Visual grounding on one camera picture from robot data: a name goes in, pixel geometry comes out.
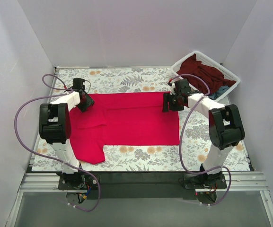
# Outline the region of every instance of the white wall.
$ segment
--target white wall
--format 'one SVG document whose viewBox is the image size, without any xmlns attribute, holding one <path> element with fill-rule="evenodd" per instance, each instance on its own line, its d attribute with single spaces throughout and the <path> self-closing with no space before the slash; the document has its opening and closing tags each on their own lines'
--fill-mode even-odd
<svg viewBox="0 0 273 227">
<path fill-rule="evenodd" d="M 224 66 L 241 78 L 230 98 L 241 113 L 250 159 L 264 172 L 273 200 L 273 1 L 257 1 Z"/>
<path fill-rule="evenodd" d="M 52 72 L 17 0 L 0 0 L 0 227 L 6 224 L 30 157 L 14 135 L 14 115 L 25 101 L 48 94 L 41 76 Z M 29 147 L 37 133 L 38 106 L 30 105 L 19 118 L 19 131 Z"/>
<path fill-rule="evenodd" d="M 256 0 L 18 0 L 53 66 L 223 62 Z"/>
</svg>

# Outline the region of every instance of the floral tablecloth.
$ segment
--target floral tablecloth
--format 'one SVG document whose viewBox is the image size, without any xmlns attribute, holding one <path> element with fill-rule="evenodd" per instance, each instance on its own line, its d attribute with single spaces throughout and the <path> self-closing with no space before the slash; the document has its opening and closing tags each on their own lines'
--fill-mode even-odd
<svg viewBox="0 0 273 227">
<path fill-rule="evenodd" d="M 63 69 L 58 76 L 69 87 L 73 78 L 84 78 L 91 82 L 89 93 L 124 93 L 168 91 L 171 74 L 168 68 L 103 68 L 103 69 Z M 62 84 L 56 81 L 56 87 Z M 227 98 L 221 100 L 228 104 Z M 180 129 L 189 113 L 188 108 L 179 113 Z M 208 133 L 208 119 L 198 112 L 191 115 L 183 138 L 183 158 L 185 165 L 198 171 L 207 157 L 211 142 Z M 38 139 L 37 152 L 55 157 L 54 150 L 45 140 Z M 183 171 L 178 146 L 104 146 L 106 161 L 92 165 L 81 162 L 88 171 Z M 232 171 L 249 170 L 242 143 L 229 154 L 225 166 Z M 36 156 L 33 171 L 60 171 L 61 163 Z"/>
</svg>

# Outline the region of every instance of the white plastic basket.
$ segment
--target white plastic basket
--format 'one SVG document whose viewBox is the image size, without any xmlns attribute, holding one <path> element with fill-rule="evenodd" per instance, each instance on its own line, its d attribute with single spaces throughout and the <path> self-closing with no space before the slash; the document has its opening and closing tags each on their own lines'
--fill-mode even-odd
<svg viewBox="0 0 273 227">
<path fill-rule="evenodd" d="M 216 61 L 214 61 L 213 59 L 209 58 L 208 56 L 204 55 L 203 53 L 201 53 L 199 51 L 193 51 L 192 53 L 186 55 L 181 60 L 177 61 L 174 65 L 172 65 L 172 67 L 171 67 L 172 73 L 175 74 L 176 76 L 178 76 L 178 74 L 176 72 L 178 72 L 180 70 L 180 66 L 182 65 L 182 63 L 187 58 L 191 57 L 193 54 L 196 54 L 196 59 L 198 61 L 201 61 L 202 64 L 208 65 L 208 66 L 213 66 L 213 67 L 217 68 L 219 71 L 221 71 L 222 74 L 224 75 L 225 79 L 230 79 L 230 80 L 236 81 L 236 83 L 233 86 L 231 86 L 224 94 L 222 94 L 220 97 L 215 99 L 216 102 L 218 102 L 219 100 L 221 100 L 222 98 L 227 96 L 239 84 L 240 79 L 238 78 L 238 76 L 236 76 L 234 73 L 230 72 L 225 67 L 221 66 Z M 190 87 L 193 88 L 194 90 L 197 90 L 192 84 L 190 84 Z"/>
</svg>

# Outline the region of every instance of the wire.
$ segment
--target wire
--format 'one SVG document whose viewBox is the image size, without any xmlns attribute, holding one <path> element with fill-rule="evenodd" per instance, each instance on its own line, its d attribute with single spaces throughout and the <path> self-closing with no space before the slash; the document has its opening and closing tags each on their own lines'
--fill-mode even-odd
<svg viewBox="0 0 273 227">
<path fill-rule="evenodd" d="M 76 188 L 76 187 L 74 187 L 74 188 L 75 189 L 81 189 L 81 188 L 83 188 L 85 186 L 85 183 L 86 183 L 86 179 L 84 178 L 84 184 L 81 187 L 79 187 L 79 188 Z"/>
<path fill-rule="evenodd" d="M 52 76 L 52 77 L 58 79 L 58 80 L 64 85 L 64 89 L 62 89 L 62 88 L 56 88 L 56 87 L 52 87 L 52 86 L 48 85 L 48 84 L 44 81 L 44 78 L 47 77 L 47 76 Z M 52 74 L 45 74 L 45 75 L 43 75 L 43 77 L 42 77 L 42 81 L 43 81 L 43 83 L 44 83 L 47 87 L 49 87 L 49 88 L 51 88 L 51 89 L 60 90 L 60 91 L 69 91 L 68 94 L 70 94 L 70 93 L 73 92 L 72 89 L 67 89 L 65 83 L 64 83 L 60 78 L 58 78 L 58 77 L 55 76 L 55 75 L 52 75 Z M 96 182 L 97 182 L 97 189 L 98 189 L 98 198 L 97 198 L 97 202 L 96 202 L 96 204 L 93 206 L 93 208 L 91 208 L 91 209 L 85 209 L 85 208 L 83 208 L 83 207 L 76 206 L 75 204 L 68 203 L 68 205 L 71 205 L 71 206 L 73 206 L 73 207 L 76 207 L 76 208 L 78 208 L 78 209 L 80 209 L 80 210 L 83 210 L 83 211 L 85 211 L 85 212 L 91 212 L 91 211 L 93 211 L 93 210 L 97 207 L 97 205 L 98 205 L 98 203 L 99 203 L 99 200 L 100 200 L 100 197 L 101 197 L 101 188 L 100 188 L 100 184 L 99 184 L 99 182 L 98 182 L 98 179 L 97 179 L 92 173 L 90 173 L 90 172 L 88 172 L 88 171 L 86 171 L 86 170 L 83 170 L 83 169 L 81 169 L 81 168 L 75 167 L 75 166 L 73 166 L 73 165 L 71 165 L 71 164 L 69 164 L 69 163 L 67 163 L 67 162 L 64 162 L 63 160 L 60 160 L 60 159 L 58 159 L 58 158 L 56 158 L 56 157 L 50 157 L 50 156 L 47 156 L 47 155 L 39 154 L 39 153 L 33 151 L 32 149 L 30 149 L 29 147 L 27 147 L 27 146 L 23 143 L 23 141 L 22 141 L 22 139 L 21 139 L 21 137 L 19 136 L 19 133 L 18 133 L 18 115 L 19 115 L 19 113 L 21 112 L 21 110 L 22 110 L 26 105 L 28 105 L 28 104 L 31 103 L 31 102 L 40 100 L 40 99 L 47 99 L 47 98 L 53 98 L 53 97 L 61 97 L 61 96 L 66 96 L 66 95 L 67 95 L 67 93 L 60 94 L 60 95 L 53 95 L 53 96 L 38 97 L 38 98 L 31 99 L 31 100 L 29 100 L 28 102 L 25 102 L 24 104 L 22 104 L 22 106 L 19 107 L 19 109 L 18 109 L 18 111 L 17 111 L 17 113 L 15 114 L 15 117 L 14 117 L 14 132 L 15 132 L 15 135 L 16 135 L 16 137 L 17 137 L 19 143 L 23 146 L 23 148 L 25 148 L 25 149 L 26 149 L 27 151 L 29 151 L 30 153 L 32 153 L 32 154 L 34 154 L 34 155 L 41 156 L 41 157 L 45 157 L 45 158 L 48 158 L 48 159 L 52 159 L 52 160 L 55 160 L 55 161 L 58 161 L 58 162 L 61 162 L 61 163 L 65 164 L 65 165 L 67 165 L 67 166 L 69 166 L 69 167 L 71 167 L 71 168 L 73 168 L 73 169 L 77 169 L 77 170 L 79 170 L 79 171 L 81 171 L 81 172 L 84 172 L 84 173 L 90 175 L 91 177 L 94 178 L 94 180 L 96 180 Z"/>
<path fill-rule="evenodd" d="M 206 194 L 206 193 L 204 193 L 204 195 L 206 196 L 206 198 L 207 198 L 208 200 L 212 201 L 213 203 L 215 202 L 215 200 L 214 200 L 214 199 L 212 199 L 212 197 L 211 197 L 211 195 L 210 195 L 210 194 Z"/>
<path fill-rule="evenodd" d="M 213 189 L 213 185 L 212 185 L 211 189 L 209 191 L 205 192 L 205 193 L 209 194 L 212 191 L 212 189 Z"/>
<path fill-rule="evenodd" d="M 83 201 L 81 201 L 81 200 L 79 199 L 79 194 L 78 194 L 78 193 L 76 193 L 76 194 L 78 195 L 79 204 L 81 204 Z"/>
<path fill-rule="evenodd" d="M 89 87 L 89 89 L 88 89 L 88 91 L 87 91 L 87 93 L 89 93 L 89 90 L 90 90 L 90 88 L 91 88 L 91 82 L 90 82 L 89 80 L 85 80 L 85 81 L 87 81 L 87 82 L 90 84 L 90 87 Z"/>
<path fill-rule="evenodd" d="M 193 77 L 193 78 L 196 78 L 196 79 L 200 80 L 200 81 L 205 85 L 205 87 L 206 87 L 207 90 L 208 90 L 208 92 L 207 92 L 206 94 L 204 94 L 204 96 L 202 96 L 202 97 L 196 102 L 196 104 L 191 108 L 191 110 L 190 110 L 189 114 L 187 115 L 187 118 L 186 118 L 186 120 L 185 120 L 185 122 L 184 122 L 184 125 L 183 125 L 183 127 L 182 127 L 182 131 L 181 131 L 180 138 L 179 138 L 179 159 L 180 159 L 180 163 L 181 163 L 182 167 L 184 168 L 184 170 L 185 170 L 188 174 L 193 174 L 193 175 L 202 175 L 202 174 L 206 174 L 206 173 L 208 173 L 208 172 L 210 172 L 210 171 L 213 171 L 213 170 L 219 169 L 219 168 L 225 168 L 225 169 L 227 170 L 227 172 L 228 172 L 228 174 L 229 174 L 229 184 L 228 184 L 228 187 L 227 187 L 227 190 L 226 190 L 225 194 L 224 194 L 217 202 L 215 202 L 215 203 L 213 203 L 213 204 L 206 204 L 206 203 L 203 203 L 203 205 L 206 205 L 206 206 L 217 205 L 217 204 L 219 204 L 219 203 L 227 196 L 227 194 L 228 194 L 228 192 L 229 192 L 229 190 L 230 190 L 231 183 L 232 183 L 232 176 L 231 176 L 230 170 L 229 170 L 227 167 L 225 167 L 225 166 L 216 166 L 216 167 L 213 167 L 213 168 L 211 168 L 211 169 L 208 169 L 208 170 L 205 170 L 205 171 L 202 171 L 202 172 L 191 172 L 191 171 L 189 171 L 189 170 L 186 168 L 186 166 L 184 165 L 183 155 L 182 155 L 182 144 L 183 144 L 183 136 L 184 136 L 185 127 L 186 127 L 186 125 L 187 125 L 187 123 L 188 123 L 188 120 L 189 120 L 189 118 L 190 118 L 192 112 L 195 110 L 195 108 L 198 106 L 198 104 L 204 99 L 205 96 L 207 96 L 207 95 L 210 94 L 210 89 L 209 89 L 208 85 L 207 85 L 201 78 L 199 78 L 199 77 L 197 77 L 197 76 L 195 76 L 195 75 L 192 75 L 192 74 L 182 74 L 182 75 L 178 75 L 178 76 L 176 76 L 176 77 L 173 77 L 173 78 L 170 80 L 170 82 L 173 81 L 174 79 L 180 78 L 180 77 L 182 77 L 182 78 L 186 78 L 186 77 Z M 196 202 L 191 202 L 191 201 L 183 201 L 183 202 L 188 202 L 188 203 L 193 203 L 193 204 L 195 203 L 195 204 L 197 204 Z"/>
<path fill-rule="evenodd" d="M 88 189 L 88 191 L 87 191 L 87 193 L 86 193 L 86 196 L 89 195 L 90 191 L 91 191 L 91 187 Z"/>
<path fill-rule="evenodd" d="M 215 183 L 215 189 L 212 193 L 216 192 L 216 189 L 217 189 L 217 183 Z"/>
</svg>

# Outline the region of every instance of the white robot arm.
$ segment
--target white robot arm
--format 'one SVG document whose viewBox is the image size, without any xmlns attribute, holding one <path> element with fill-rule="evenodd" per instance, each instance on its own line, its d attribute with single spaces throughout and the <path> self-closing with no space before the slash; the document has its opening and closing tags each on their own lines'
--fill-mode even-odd
<svg viewBox="0 0 273 227">
<path fill-rule="evenodd" d="M 59 159 L 79 167 L 80 163 L 73 153 L 69 139 L 71 135 L 69 112 L 76 106 L 84 112 L 94 104 L 94 101 L 85 92 L 84 79 L 74 79 L 70 91 L 56 101 L 41 104 L 39 133 L 40 137 L 51 145 Z M 76 169 L 67 165 L 62 167 L 62 173 L 70 175 L 76 172 Z"/>
<path fill-rule="evenodd" d="M 198 100 L 203 96 L 203 94 L 194 94 L 188 97 L 188 107 L 193 108 L 193 106 L 198 102 Z M 206 118 L 209 119 L 209 111 L 212 109 L 225 109 L 224 104 L 217 103 L 208 97 L 204 97 L 203 100 L 195 108 L 196 111 L 200 112 Z M 216 166 L 223 166 L 229 152 L 233 149 L 233 146 L 230 145 L 223 150 L 220 150 L 218 147 L 211 144 L 208 157 L 203 163 L 203 168 L 205 170 L 211 169 Z M 207 174 L 216 174 L 221 171 L 221 168 L 215 169 L 208 172 Z"/>
<path fill-rule="evenodd" d="M 193 108 L 203 97 L 198 91 L 192 91 L 187 79 L 174 82 L 172 93 L 164 93 L 163 111 L 180 111 L 184 106 Z M 195 107 L 195 110 L 209 119 L 209 136 L 212 142 L 209 154 L 200 168 L 200 172 L 217 166 L 223 166 L 229 152 L 245 137 L 244 128 L 236 105 L 219 104 L 208 97 Z M 221 168 L 207 172 L 201 181 L 213 182 L 221 177 Z"/>
</svg>

